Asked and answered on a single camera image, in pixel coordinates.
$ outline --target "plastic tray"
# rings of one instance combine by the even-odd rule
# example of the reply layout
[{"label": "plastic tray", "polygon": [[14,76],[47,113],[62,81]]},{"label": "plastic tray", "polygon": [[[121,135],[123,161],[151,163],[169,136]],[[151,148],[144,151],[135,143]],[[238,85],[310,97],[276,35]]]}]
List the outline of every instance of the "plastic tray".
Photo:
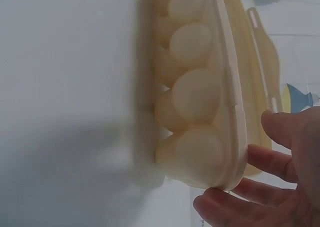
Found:
[{"label": "plastic tray", "polygon": [[[199,66],[199,68],[211,70],[220,80],[220,105],[215,117],[212,118],[209,123],[188,122],[185,130],[178,131],[175,134],[183,135],[189,129],[196,128],[199,124],[209,125],[216,130],[224,148],[224,160],[215,184],[187,184],[192,187],[204,189],[208,187],[217,187],[223,190],[230,190],[239,183],[247,165],[246,118],[240,73],[231,25],[224,0],[205,0],[205,3],[203,17],[199,22],[209,26],[212,34],[212,42],[207,62],[203,66]],[[155,21],[156,36],[157,31],[159,31],[158,28],[159,22]],[[161,51],[169,51],[170,43],[168,44],[166,41],[157,41],[157,43],[162,45],[160,48]],[[159,110],[159,104],[156,104],[156,109],[156,117],[159,122],[162,122],[163,116],[159,114],[159,112],[161,112],[161,110]],[[171,165],[175,165],[177,159],[180,158],[176,155],[177,153],[170,148],[175,148],[174,143],[171,147],[167,147],[167,149],[160,145],[157,150],[156,160],[168,176],[173,177],[174,179],[183,180],[183,178],[179,178],[178,175],[172,176],[171,172],[168,170],[168,168],[170,169]],[[171,158],[166,157],[163,159],[161,157],[162,155],[170,155]]]}]

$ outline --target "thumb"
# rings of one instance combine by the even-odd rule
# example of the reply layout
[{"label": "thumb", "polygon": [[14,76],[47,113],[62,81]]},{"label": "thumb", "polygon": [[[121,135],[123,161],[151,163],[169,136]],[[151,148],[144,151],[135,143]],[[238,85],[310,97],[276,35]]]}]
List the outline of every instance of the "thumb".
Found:
[{"label": "thumb", "polygon": [[272,113],[266,110],[261,116],[264,132],[279,145],[291,149],[292,136],[297,131],[302,113]]}]

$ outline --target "egg holder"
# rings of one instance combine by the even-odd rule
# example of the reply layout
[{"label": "egg holder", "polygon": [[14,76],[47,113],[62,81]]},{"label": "egg holder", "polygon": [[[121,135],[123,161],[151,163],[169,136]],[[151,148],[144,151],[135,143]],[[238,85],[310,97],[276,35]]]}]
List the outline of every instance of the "egg holder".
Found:
[{"label": "egg holder", "polygon": [[196,188],[233,189],[247,166],[237,54],[224,0],[154,0],[154,74],[163,131],[155,161]]}]

